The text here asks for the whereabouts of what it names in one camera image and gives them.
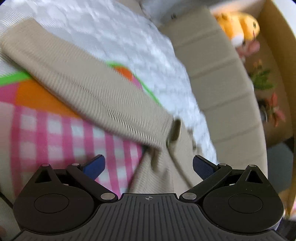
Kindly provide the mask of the beige black striped shirt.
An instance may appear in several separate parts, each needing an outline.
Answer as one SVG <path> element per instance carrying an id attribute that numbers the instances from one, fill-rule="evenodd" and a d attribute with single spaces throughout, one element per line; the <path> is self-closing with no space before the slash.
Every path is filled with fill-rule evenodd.
<path id="1" fill-rule="evenodd" d="M 104 62 L 33 19 L 9 28 L 1 50 L 75 112 L 117 136 L 147 146 L 131 193 L 176 193 L 199 184 L 192 132 Z"/>

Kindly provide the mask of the colourful cartoon play mat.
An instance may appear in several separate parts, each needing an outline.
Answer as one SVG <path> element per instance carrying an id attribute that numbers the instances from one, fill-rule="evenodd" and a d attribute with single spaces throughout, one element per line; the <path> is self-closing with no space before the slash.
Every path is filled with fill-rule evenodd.
<path id="1" fill-rule="evenodd" d="M 121 195 L 127 192 L 143 151 L 141 145 L 83 120 L 29 74 L 1 75 L 1 192 L 9 201 L 41 164 L 63 169 L 97 155 L 106 161 L 97 181 Z"/>

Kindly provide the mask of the red leaf potted plant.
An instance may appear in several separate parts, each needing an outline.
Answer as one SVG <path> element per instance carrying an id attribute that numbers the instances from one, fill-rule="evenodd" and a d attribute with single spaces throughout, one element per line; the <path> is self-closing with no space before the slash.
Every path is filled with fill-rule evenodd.
<path id="1" fill-rule="evenodd" d="M 281 121 L 286 121 L 285 114 L 278 105 L 278 96 L 275 92 L 272 93 L 270 98 L 265 98 L 263 103 L 267 113 L 267 121 L 272 122 L 275 128 Z"/>

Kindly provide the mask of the beige padded headboard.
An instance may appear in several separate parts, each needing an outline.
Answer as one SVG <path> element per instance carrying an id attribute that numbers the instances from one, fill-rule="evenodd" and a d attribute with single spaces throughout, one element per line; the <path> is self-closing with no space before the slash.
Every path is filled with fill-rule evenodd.
<path id="1" fill-rule="evenodd" d="M 257 165 L 267 174 L 267 153 L 252 83 L 216 19 L 200 7 L 165 23 L 160 31 L 184 64 L 203 111 L 217 160 L 235 169 Z"/>

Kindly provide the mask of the yellow plush toy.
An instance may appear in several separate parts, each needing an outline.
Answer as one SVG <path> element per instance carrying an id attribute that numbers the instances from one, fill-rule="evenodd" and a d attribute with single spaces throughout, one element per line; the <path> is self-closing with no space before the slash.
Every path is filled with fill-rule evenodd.
<path id="1" fill-rule="evenodd" d="M 260 32 L 258 21 L 246 13 L 220 13 L 215 15 L 215 19 L 234 47 L 253 41 Z"/>

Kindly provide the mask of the white quilted mattress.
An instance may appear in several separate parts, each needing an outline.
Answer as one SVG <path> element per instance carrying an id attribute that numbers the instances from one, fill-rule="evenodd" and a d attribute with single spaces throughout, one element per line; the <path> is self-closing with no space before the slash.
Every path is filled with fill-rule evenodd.
<path id="1" fill-rule="evenodd" d="M 145 17 L 117 1 L 5 1 L 1 32 L 34 18 L 54 35 L 108 64 L 127 67 L 174 117 L 181 118 L 202 155 L 217 161 L 206 119 L 185 66 L 168 37 Z"/>

